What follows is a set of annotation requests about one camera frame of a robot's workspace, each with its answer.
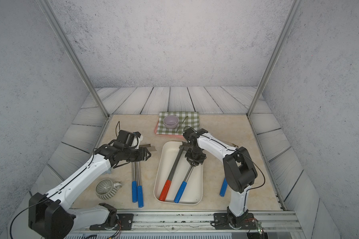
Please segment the grey hoe red handle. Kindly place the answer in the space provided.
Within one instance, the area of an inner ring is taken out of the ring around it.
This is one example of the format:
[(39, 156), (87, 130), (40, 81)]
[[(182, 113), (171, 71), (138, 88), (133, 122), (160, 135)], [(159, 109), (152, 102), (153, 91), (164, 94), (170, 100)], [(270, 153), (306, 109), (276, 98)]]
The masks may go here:
[(179, 142), (164, 145), (157, 181), (157, 197), (161, 201), (174, 203), (177, 191), (189, 169), (185, 154), (186, 149)]

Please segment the cream storage box tray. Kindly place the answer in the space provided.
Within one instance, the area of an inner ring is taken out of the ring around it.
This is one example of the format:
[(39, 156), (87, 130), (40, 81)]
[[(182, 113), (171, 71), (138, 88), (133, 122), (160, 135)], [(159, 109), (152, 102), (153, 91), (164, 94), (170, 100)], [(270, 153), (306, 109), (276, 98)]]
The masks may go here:
[[(162, 189), (167, 181), (169, 173), (173, 167), (175, 159), (179, 153), (179, 147), (182, 145), (179, 141), (166, 142), (162, 149), (161, 160), (158, 167), (156, 182), (154, 186), (154, 197), (159, 200)], [(185, 157), (186, 152), (183, 151), (179, 163), (174, 172), (171, 185), (164, 203), (176, 204), (174, 199), (180, 189), (183, 180), (190, 168), (190, 164)], [(203, 165), (196, 166), (187, 182), (183, 194), (178, 205), (194, 206), (202, 200), (203, 196)]]

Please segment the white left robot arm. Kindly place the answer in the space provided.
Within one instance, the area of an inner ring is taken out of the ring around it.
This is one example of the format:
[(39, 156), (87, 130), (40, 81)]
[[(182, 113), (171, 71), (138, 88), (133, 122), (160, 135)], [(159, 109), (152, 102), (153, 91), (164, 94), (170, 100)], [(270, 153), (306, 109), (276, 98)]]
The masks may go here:
[(118, 162), (146, 161), (150, 157), (146, 147), (119, 149), (102, 145), (94, 151), (91, 159), (61, 184), (43, 195), (36, 193), (31, 197), (29, 228), (46, 239), (63, 239), (71, 231), (88, 226), (117, 227), (117, 210), (106, 203), (87, 209), (72, 209), (71, 206), (93, 181)]

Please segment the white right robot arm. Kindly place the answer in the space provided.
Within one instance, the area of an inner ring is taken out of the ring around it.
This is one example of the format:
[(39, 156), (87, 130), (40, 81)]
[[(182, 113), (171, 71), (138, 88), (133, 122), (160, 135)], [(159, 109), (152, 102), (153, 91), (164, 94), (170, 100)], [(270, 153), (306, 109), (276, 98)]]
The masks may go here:
[(231, 189), (226, 215), (227, 222), (220, 225), (222, 227), (229, 225), (233, 229), (243, 228), (249, 219), (247, 207), (249, 191), (258, 176), (248, 150), (244, 147), (229, 146), (203, 128), (195, 130), (190, 127), (184, 130), (183, 137), (187, 141), (185, 145), (188, 149), (185, 158), (190, 164), (190, 168), (177, 192), (175, 203), (180, 201), (192, 170), (203, 164), (206, 159), (204, 151), (207, 151), (222, 162), (224, 178)]

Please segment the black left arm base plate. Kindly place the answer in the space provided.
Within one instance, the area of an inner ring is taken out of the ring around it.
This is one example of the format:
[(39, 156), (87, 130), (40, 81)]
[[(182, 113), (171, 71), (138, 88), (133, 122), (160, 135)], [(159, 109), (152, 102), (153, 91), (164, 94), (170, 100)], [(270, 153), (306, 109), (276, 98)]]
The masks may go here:
[(106, 222), (89, 227), (91, 231), (130, 231), (133, 225), (134, 214), (121, 213), (108, 217)]

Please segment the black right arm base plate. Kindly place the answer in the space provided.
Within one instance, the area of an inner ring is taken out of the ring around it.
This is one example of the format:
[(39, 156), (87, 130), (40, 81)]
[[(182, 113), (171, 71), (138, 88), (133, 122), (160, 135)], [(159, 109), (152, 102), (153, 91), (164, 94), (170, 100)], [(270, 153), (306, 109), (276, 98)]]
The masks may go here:
[(256, 230), (257, 220), (251, 213), (246, 213), (240, 217), (228, 213), (214, 213), (213, 221), (210, 225), (216, 230)]

